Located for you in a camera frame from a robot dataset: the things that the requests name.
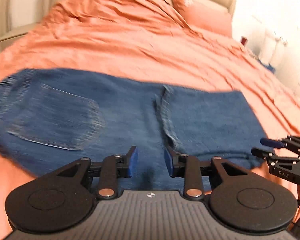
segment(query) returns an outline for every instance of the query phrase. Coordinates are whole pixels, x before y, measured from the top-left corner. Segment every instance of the jeans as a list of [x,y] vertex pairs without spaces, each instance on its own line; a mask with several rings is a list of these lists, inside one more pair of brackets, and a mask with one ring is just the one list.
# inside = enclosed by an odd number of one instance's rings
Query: jeans
[[251,169],[262,163],[250,153],[262,147],[261,137],[239,91],[209,93],[73,69],[25,69],[0,83],[0,152],[37,176],[136,145],[135,173],[119,179],[120,189],[182,189],[183,179],[168,175],[166,144]]

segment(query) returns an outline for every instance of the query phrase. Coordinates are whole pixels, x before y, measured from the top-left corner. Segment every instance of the pillow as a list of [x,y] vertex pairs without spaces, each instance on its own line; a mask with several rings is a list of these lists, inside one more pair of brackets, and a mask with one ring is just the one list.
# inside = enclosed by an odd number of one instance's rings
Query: pillow
[[232,38],[232,17],[194,0],[171,0],[174,9],[188,25],[193,25]]

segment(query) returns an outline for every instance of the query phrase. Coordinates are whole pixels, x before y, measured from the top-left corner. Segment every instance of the ribbed gray panel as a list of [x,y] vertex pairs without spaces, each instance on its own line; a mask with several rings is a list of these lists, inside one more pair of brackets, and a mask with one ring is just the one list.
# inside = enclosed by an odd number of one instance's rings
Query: ribbed gray panel
[[200,202],[177,191],[124,191],[115,200],[101,201],[83,223],[50,235],[15,231],[7,240],[293,240],[287,231],[248,236],[216,222]]

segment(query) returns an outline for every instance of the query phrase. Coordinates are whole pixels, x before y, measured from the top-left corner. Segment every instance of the copper rivet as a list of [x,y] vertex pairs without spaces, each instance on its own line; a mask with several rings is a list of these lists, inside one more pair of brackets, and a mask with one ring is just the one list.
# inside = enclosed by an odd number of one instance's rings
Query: copper rivet
[[202,191],[196,188],[188,189],[186,193],[190,197],[199,197],[202,195]]
[[99,190],[99,195],[103,197],[110,197],[114,194],[114,190],[110,188],[103,188]]

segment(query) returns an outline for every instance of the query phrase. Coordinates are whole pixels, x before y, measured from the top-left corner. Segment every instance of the bedding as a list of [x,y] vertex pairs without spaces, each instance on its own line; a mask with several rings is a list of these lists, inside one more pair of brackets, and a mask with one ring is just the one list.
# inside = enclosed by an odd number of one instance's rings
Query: bedding
[[172,3],[190,26],[232,37],[232,17],[228,12],[194,0],[172,0]]
[[[0,54],[0,82],[25,69],[60,68],[208,93],[240,91],[269,138],[300,136],[300,103],[289,89],[239,42],[194,30],[163,0],[65,0]],[[8,153],[0,154],[0,239],[11,231],[6,196],[34,178]],[[266,164],[254,171],[297,197],[296,186],[269,175]]]

